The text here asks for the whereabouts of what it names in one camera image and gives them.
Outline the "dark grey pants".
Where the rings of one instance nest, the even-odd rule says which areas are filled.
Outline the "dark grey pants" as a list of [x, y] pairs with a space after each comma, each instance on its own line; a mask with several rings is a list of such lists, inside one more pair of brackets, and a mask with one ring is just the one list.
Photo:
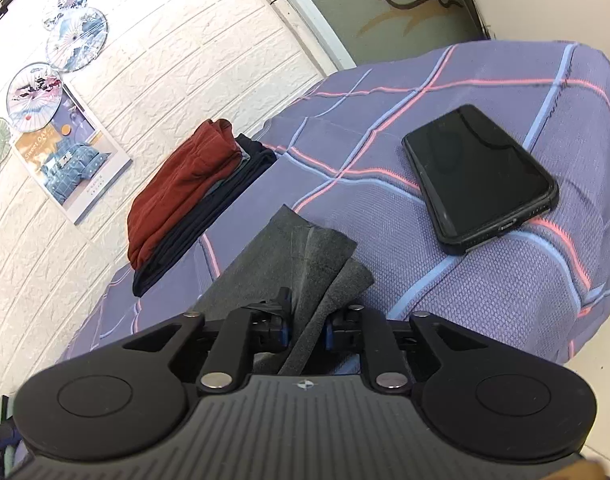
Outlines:
[[353, 258], [357, 243], [334, 229], [315, 226], [281, 207], [243, 252], [204, 292], [194, 310], [220, 320], [236, 308], [292, 292], [293, 339], [287, 351], [263, 356], [259, 375], [301, 374], [328, 316], [352, 304], [373, 284]]

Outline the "purple plaid bed sheet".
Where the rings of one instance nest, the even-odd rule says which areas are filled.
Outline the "purple plaid bed sheet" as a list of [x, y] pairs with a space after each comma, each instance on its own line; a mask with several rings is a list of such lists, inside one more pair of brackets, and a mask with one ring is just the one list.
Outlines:
[[[401, 146], [464, 104], [550, 172], [557, 208], [462, 258], [439, 248]], [[479, 41], [316, 84], [259, 139], [277, 162], [142, 297], [119, 269], [64, 350], [80, 356], [187, 310], [281, 207], [355, 240], [363, 303], [424, 310], [566, 362], [610, 316], [610, 62], [572, 42]]]

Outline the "navy folded garment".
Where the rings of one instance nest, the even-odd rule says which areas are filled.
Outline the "navy folded garment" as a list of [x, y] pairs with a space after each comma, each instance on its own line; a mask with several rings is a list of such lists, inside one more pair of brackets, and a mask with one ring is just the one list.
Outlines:
[[235, 138], [247, 160], [198, 201], [158, 242], [153, 254], [134, 271], [132, 293], [142, 297], [258, 177], [276, 160], [277, 156], [261, 142], [243, 134]]

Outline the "red folded garment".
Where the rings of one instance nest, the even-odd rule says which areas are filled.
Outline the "red folded garment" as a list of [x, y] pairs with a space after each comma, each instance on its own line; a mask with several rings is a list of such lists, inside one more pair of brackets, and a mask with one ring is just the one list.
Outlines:
[[134, 270], [214, 185], [237, 169], [242, 153], [226, 119], [207, 119], [169, 155], [137, 195], [127, 217], [127, 257]]

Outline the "black smartphone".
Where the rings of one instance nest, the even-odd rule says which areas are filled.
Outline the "black smartphone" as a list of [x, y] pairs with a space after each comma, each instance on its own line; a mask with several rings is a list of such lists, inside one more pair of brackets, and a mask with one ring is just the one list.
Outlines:
[[465, 255], [558, 205], [556, 179], [472, 104], [407, 133], [401, 147], [448, 255]]

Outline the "green painted headboard panel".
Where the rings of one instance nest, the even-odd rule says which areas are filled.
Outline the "green painted headboard panel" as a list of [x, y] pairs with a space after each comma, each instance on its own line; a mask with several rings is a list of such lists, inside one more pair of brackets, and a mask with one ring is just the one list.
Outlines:
[[311, 0], [358, 64], [488, 38], [473, 0]]

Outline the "round painted fan lower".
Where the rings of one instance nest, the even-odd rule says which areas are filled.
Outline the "round painted fan lower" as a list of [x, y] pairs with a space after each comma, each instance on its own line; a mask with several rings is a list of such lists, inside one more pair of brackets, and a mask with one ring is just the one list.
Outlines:
[[62, 101], [62, 78], [50, 64], [37, 62], [23, 67], [6, 92], [6, 111], [20, 133], [46, 127]]

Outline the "round painted fan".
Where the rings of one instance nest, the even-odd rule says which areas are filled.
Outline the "round painted fan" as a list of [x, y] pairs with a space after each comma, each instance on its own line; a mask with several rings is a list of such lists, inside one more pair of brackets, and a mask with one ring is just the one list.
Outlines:
[[50, 64], [37, 62], [23, 67], [6, 92], [6, 111], [20, 133], [46, 127], [62, 101], [62, 78]]
[[107, 34], [106, 17], [98, 9], [66, 10], [48, 33], [48, 62], [62, 73], [81, 70], [99, 56]]

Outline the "round painted fan upper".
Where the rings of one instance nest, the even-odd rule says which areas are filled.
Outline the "round painted fan upper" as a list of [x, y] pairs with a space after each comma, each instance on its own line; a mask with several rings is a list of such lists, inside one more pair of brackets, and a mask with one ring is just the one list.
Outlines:
[[48, 33], [48, 62], [62, 73], [81, 70], [99, 56], [107, 34], [106, 17], [98, 9], [66, 10]]

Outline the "bedding poster on wall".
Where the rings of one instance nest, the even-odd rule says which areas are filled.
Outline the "bedding poster on wall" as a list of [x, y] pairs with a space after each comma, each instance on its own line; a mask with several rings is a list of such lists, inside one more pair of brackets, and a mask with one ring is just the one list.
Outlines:
[[88, 106], [64, 88], [50, 122], [14, 143], [30, 174], [77, 224], [131, 164]]

